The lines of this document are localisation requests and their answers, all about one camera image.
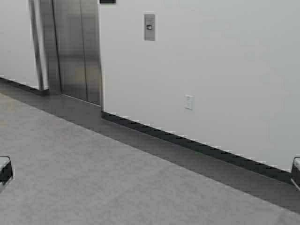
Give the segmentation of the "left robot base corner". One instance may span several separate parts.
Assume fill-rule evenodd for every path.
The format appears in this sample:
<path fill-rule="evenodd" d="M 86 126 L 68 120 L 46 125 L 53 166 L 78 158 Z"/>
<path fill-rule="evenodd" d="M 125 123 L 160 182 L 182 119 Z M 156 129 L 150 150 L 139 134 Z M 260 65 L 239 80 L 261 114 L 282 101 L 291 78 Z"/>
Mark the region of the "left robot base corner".
<path fill-rule="evenodd" d="M 6 183 L 13 179 L 13 167 L 10 156 L 0 157 L 0 183 L 6 185 Z"/>

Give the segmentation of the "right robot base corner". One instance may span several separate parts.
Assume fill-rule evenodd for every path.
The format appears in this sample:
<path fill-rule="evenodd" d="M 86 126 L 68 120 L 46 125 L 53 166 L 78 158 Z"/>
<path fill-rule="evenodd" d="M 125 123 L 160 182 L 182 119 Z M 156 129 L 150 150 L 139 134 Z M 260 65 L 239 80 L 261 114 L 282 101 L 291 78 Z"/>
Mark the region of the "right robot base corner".
<path fill-rule="evenodd" d="M 295 157 L 292 163 L 291 182 L 296 186 L 297 189 L 300 188 L 300 158 L 299 157 Z"/>

